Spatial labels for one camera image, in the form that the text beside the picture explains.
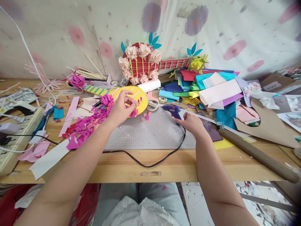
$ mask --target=left hand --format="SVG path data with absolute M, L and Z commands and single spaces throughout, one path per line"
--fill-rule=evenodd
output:
M 126 96 L 126 94 L 132 95 L 133 92 L 129 90 L 122 90 L 119 94 L 118 99 L 113 104 L 108 118 L 106 119 L 106 121 L 110 122 L 110 125 L 112 125 L 113 128 L 116 128 L 121 123 L 123 123 L 138 105 L 137 101 L 135 101 L 131 97 Z

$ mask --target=hand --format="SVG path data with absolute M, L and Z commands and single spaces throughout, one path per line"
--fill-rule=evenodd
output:
M 195 137 L 207 137 L 209 135 L 202 121 L 197 116 L 185 112 L 184 120 L 176 118 L 174 118 L 173 120 L 174 122 L 179 123 L 181 126 L 183 126 L 186 130 L 191 132 Z
M 129 90 L 122 90 L 119 94 L 118 99 L 113 104 L 108 118 L 106 119 L 106 121 L 110 122 L 110 125 L 112 125 L 113 129 L 123 123 L 138 105 L 137 101 L 135 101 L 131 97 L 126 96 L 126 94 L 131 95 L 133 94 L 133 92 Z

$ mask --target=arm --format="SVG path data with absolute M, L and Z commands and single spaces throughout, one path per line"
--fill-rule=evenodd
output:
M 228 175 L 202 121 L 188 113 L 184 114 L 184 121 L 174 121 L 190 131 L 196 139 L 198 180 L 214 224 L 258 225 Z
M 43 186 L 15 226 L 69 224 L 75 202 L 94 171 L 111 132 L 124 122 L 136 106 L 136 101 L 122 91 L 109 117 L 60 167 Z

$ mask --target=teal paper leaf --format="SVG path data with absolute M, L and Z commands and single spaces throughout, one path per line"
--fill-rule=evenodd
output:
M 192 55 L 192 52 L 191 52 L 191 50 L 189 48 L 187 48 L 187 53 L 188 53 L 189 56 Z
M 196 51 L 196 52 L 194 53 L 194 56 L 199 55 L 199 54 L 201 53 L 202 50 L 203 50 L 203 49 Z
M 161 44 L 159 44 L 159 43 L 153 45 L 154 49 L 159 49 L 160 47 L 161 47 Z
M 125 53 L 125 46 L 124 46 L 123 42 L 121 42 L 121 49 Z
M 196 47 L 197 47 L 197 43 L 195 43 L 195 44 L 193 45 L 192 49 L 191 49 L 191 53 L 192 53 L 192 54 L 194 53 Z
M 153 42 L 152 42 L 151 44 L 152 44 L 152 45 L 156 44 L 157 41 L 158 41 L 158 39 L 159 39 L 159 36 L 155 37 L 154 40 L 153 40 Z
M 148 42 L 150 45 L 151 45 L 152 41 L 153 41 L 153 32 L 150 32 L 150 35 L 148 36 Z

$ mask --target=wooden rolling pin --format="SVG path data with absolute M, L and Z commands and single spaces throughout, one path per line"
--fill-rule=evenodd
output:
M 299 182 L 299 176 L 294 173 L 292 170 L 288 169 L 284 165 L 280 164 L 276 160 L 272 159 L 267 154 L 263 153 L 261 150 L 253 146 L 252 144 L 246 142 L 244 139 L 242 139 L 240 136 L 236 135 L 235 133 L 232 133 L 225 129 L 219 129 L 219 134 L 235 144 L 237 147 L 239 147 L 241 150 L 252 156 L 254 159 L 256 159 L 261 164 L 265 165 L 267 168 L 272 170 L 274 173 L 281 176 L 283 179 L 291 182 L 291 183 L 298 183 Z

